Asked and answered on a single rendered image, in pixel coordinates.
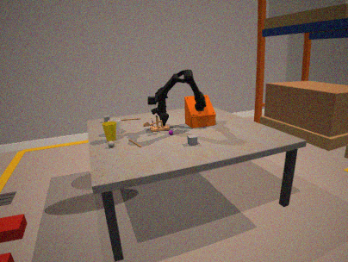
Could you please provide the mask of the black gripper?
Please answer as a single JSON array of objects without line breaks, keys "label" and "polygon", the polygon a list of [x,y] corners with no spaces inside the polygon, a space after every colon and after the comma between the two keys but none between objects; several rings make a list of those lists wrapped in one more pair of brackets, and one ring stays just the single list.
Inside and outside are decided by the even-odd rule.
[{"label": "black gripper", "polygon": [[166,112],[166,105],[158,105],[159,109],[160,109],[160,112],[157,113],[157,115],[159,116],[160,118],[160,121],[162,120],[162,123],[163,123],[163,126],[165,126],[168,118],[169,118],[169,115],[167,114]]}]

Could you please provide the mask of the yellow cup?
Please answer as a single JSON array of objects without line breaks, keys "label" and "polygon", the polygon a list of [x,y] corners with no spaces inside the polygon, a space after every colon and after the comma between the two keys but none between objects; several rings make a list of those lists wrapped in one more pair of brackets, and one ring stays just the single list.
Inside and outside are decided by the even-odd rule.
[{"label": "yellow cup", "polygon": [[114,141],[116,140],[116,122],[104,122],[103,125],[103,131],[106,136],[107,141]]}]

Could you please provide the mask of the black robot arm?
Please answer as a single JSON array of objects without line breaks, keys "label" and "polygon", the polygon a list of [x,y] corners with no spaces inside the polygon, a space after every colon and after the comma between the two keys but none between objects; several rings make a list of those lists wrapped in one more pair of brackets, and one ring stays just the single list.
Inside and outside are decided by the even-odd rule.
[{"label": "black robot arm", "polygon": [[[180,77],[184,75],[184,79],[181,79]],[[204,111],[204,107],[207,106],[206,104],[206,98],[203,95],[201,91],[199,91],[196,82],[193,78],[193,73],[191,70],[184,70],[180,71],[177,74],[173,74],[172,78],[168,80],[168,82],[158,89],[158,91],[155,93],[155,97],[147,97],[148,99],[148,105],[149,104],[156,104],[158,102],[159,105],[165,104],[165,99],[168,98],[167,93],[172,88],[172,86],[176,82],[181,83],[187,83],[190,84],[191,89],[194,91],[194,98],[196,101],[195,108],[196,111]],[[156,113],[160,112],[159,107],[151,110],[152,114],[155,115]]]}]

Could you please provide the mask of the white paper cup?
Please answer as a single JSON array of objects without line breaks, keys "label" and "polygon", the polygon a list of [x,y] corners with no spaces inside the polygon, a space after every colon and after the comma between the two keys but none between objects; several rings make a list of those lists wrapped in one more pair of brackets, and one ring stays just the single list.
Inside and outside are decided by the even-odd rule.
[{"label": "white paper cup", "polygon": [[108,122],[116,122],[116,134],[121,134],[121,119],[110,119]]}]

